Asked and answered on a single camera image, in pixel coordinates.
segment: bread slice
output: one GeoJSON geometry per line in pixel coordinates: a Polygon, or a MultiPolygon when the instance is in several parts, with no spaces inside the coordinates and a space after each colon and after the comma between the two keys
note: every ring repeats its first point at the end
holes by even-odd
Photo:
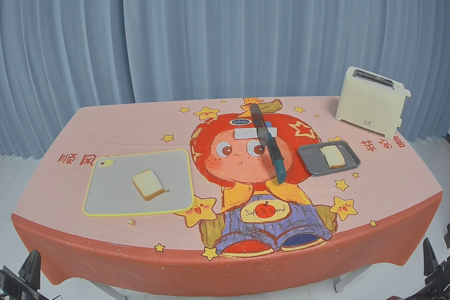
{"type": "Polygon", "coordinates": [[[145,170],[133,176],[133,184],[139,190],[145,201],[153,199],[155,196],[169,191],[165,186],[161,185],[152,170],[145,170]]]}
{"type": "Polygon", "coordinates": [[[320,150],[322,151],[322,154],[324,154],[330,169],[337,169],[345,166],[344,157],[336,145],[324,146],[320,150]]]}

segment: cartoon girl illustration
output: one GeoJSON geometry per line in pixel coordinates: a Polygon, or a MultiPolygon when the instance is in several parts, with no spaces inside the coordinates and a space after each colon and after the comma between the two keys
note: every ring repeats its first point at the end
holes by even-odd
{"type": "Polygon", "coordinates": [[[318,135],[293,116],[264,114],[266,122],[277,128],[287,171],[286,181],[278,184],[268,151],[261,149],[258,139],[235,139],[236,128],[253,126],[251,117],[238,115],[208,119],[191,137],[197,169],[207,181],[221,186],[221,213],[199,224],[205,247],[216,248],[218,255],[251,257],[329,241],[337,230],[336,214],[328,206],[314,206],[298,186],[311,174],[296,150],[321,142],[318,135]]]}

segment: knife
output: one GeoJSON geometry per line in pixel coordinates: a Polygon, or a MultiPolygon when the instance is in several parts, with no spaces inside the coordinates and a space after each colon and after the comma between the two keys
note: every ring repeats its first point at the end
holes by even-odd
{"type": "Polygon", "coordinates": [[[281,151],[278,147],[277,141],[270,134],[267,129],[266,122],[262,117],[261,110],[257,104],[250,105],[251,118],[256,127],[256,134],[258,136],[259,144],[262,150],[265,149],[267,145],[267,150],[269,151],[270,160],[275,168],[275,173],[277,174],[278,183],[284,183],[286,180],[286,168],[284,167],[284,158],[281,155],[281,151]]]}

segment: gray tray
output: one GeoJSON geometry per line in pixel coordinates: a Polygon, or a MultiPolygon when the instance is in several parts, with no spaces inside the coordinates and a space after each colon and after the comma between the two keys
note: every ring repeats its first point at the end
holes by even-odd
{"type": "Polygon", "coordinates": [[[300,157],[302,158],[311,175],[326,175],[329,173],[337,173],[340,171],[357,168],[361,164],[361,160],[359,160],[352,148],[342,140],[303,145],[298,148],[298,153],[300,154],[300,157]],[[330,145],[337,146],[342,156],[344,156],[345,166],[343,166],[342,168],[329,168],[325,156],[320,151],[320,149],[324,146],[330,145]]]}

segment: cartoon eye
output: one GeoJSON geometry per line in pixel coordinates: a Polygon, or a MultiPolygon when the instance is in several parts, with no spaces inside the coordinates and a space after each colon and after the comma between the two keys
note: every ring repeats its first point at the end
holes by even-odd
{"type": "Polygon", "coordinates": [[[258,140],[250,140],[247,143],[247,152],[253,157],[258,157],[264,152],[264,150],[261,148],[261,144],[258,140]]]}
{"type": "Polygon", "coordinates": [[[219,155],[220,157],[227,157],[229,154],[231,154],[232,150],[233,148],[226,141],[221,141],[217,144],[216,147],[217,155],[219,155]]]}

